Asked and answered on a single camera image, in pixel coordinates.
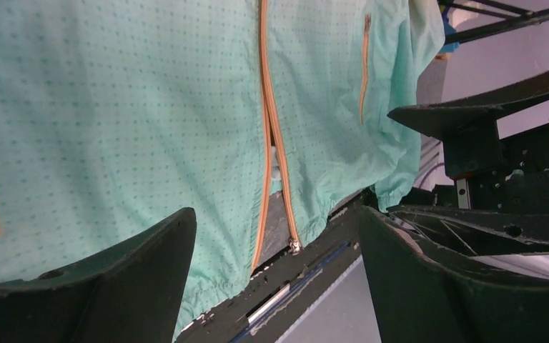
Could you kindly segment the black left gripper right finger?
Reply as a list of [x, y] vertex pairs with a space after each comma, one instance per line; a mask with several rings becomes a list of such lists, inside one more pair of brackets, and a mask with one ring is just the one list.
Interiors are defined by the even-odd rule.
[[464, 257], [370, 207], [358, 218], [383, 342], [549, 342], [549, 279]]

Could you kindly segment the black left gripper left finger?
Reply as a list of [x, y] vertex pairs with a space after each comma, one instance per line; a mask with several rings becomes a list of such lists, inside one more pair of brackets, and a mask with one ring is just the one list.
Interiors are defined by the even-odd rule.
[[197, 231], [183, 208], [38, 278], [0, 283], [0, 342], [170, 342]]

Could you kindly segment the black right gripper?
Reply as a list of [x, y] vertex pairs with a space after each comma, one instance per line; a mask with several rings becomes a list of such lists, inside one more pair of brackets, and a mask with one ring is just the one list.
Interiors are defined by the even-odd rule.
[[463, 99], [393, 109], [390, 119], [442, 142], [454, 183], [414, 188], [412, 204], [425, 206], [388, 213], [467, 257], [549, 255], [549, 123], [504, 139], [497, 125], [548, 100], [546, 71]]

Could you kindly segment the orange and teal gradient jacket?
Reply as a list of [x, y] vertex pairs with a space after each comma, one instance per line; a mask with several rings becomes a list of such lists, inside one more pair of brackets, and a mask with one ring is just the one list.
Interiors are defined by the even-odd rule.
[[371, 188], [412, 188], [435, 1], [0, 1], [0, 282], [176, 212], [197, 238], [174, 333], [239, 294], [282, 195], [303, 248]]

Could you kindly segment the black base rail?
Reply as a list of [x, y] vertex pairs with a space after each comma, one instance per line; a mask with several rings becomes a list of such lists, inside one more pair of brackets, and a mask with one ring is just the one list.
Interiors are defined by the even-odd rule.
[[293, 247], [280, 193], [269, 198], [264, 248], [247, 287], [197, 317], [177, 342], [276, 342], [333, 290], [360, 257], [358, 212], [375, 204], [369, 190], [355, 192], [327, 218], [323, 233]]

